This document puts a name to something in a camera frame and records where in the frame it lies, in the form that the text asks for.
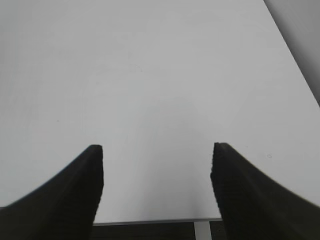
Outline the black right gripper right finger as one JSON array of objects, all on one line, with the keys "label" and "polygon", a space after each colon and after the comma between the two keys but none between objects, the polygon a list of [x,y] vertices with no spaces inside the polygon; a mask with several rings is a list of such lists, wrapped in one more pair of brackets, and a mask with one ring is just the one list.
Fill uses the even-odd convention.
[{"label": "black right gripper right finger", "polygon": [[320,208],[268,177],[229,144],[214,144],[210,179],[229,240],[320,238]]}]

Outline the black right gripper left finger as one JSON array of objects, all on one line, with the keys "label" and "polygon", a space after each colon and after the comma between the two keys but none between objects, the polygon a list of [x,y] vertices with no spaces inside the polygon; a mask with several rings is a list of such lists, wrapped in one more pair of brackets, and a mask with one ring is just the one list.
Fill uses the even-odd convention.
[{"label": "black right gripper left finger", "polygon": [[0,238],[88,240],[103,187],[103,148],[90,145],[42,186],[0,210]]}]

